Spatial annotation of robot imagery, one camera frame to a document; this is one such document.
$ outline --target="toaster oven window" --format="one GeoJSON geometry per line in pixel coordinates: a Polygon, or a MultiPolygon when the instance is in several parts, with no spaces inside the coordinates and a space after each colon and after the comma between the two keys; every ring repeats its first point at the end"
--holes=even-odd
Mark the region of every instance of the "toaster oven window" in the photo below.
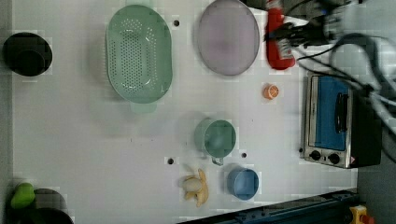
{"type": "Polygon", "coordinates": [[[333,77],[318,78],[315,147],[346,150],[348,87],[333,77]]]}

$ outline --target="toaster oven knob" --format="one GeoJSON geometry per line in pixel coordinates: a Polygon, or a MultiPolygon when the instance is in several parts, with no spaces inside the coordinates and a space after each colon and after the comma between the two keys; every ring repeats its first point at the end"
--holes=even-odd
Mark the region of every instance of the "toaster oven knob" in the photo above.
{"type": "Polygon", "coordinates": [[[312,160],[318,161],[318,160],[320,160],[321,155],[320,155],[320,152],[315,150],[309,156],[312,158],[312,160]]]}
{"type": "Polygon", "coordinates": [[[340,157],[337,154],[332,154],[328,157],[328,159],[330,160],[330,162],[332,164],[337,164],[338,162],[340,162],[340,157]]]}

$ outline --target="green fruit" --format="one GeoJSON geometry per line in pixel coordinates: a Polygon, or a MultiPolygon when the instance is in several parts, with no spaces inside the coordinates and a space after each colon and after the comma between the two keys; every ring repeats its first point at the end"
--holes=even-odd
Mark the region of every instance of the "green fruit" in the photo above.
{"type": "Polygon", "coordinates": [[[33,186],[28,183],[19,184],[11,199],[11,207],[14,209],[21,209],[29,206],[34,200],[35,191],[33,190],[33,186]]]}

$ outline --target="red object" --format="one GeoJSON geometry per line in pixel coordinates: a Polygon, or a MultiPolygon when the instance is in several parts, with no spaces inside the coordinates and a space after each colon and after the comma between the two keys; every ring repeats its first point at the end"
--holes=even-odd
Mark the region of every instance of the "red object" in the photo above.
{"type": "Polygon", "coordinates": [[[374,218],[369,216],[361,216],[361,222],[364,224],[375,224],[374,218]]]}
{"type": "MultiPolygon", "coordinates": [[[[279,0],[269,0],[267,2],[267,6],[270,5],[271,2],[279,1],[279,0]]],[[[265,33],[270,34],[277,28],[279,28],[284,23],[284,16],[282,12],[282,8],[280,7],[272,7],[268,9],[268,22],[265,27],[265,33]]],[[[294,57],[282,58],[281,50],[278,46],[276,40],[267,40],[266,41],[266,54],[267,60],[270,66],[276,70],[285,70],[295,65],[294,57]]]]}

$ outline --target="black container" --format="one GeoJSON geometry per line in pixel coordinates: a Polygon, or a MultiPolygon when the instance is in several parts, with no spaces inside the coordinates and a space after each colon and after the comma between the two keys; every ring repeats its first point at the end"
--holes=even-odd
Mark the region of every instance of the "black container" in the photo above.
{"type": "Polygon", "coordinates": [[[15,73],[35,77],[49,69],[52,50],[41,36],[18,33],[5,42],[3,57],[6,65],[15,73]]]}
{"type": "Polygon", "coordinates": [[[52,189],[36,189],[35,200],[25,208],[13,209],[7,203],[7,224],[73,224],[67,215],[64,197],[52,189]]]}
{"type": "Polygon", "coordinates": [[[53,208],[29,210],[16,224],[73,224],[65,212],[53,208]]]}

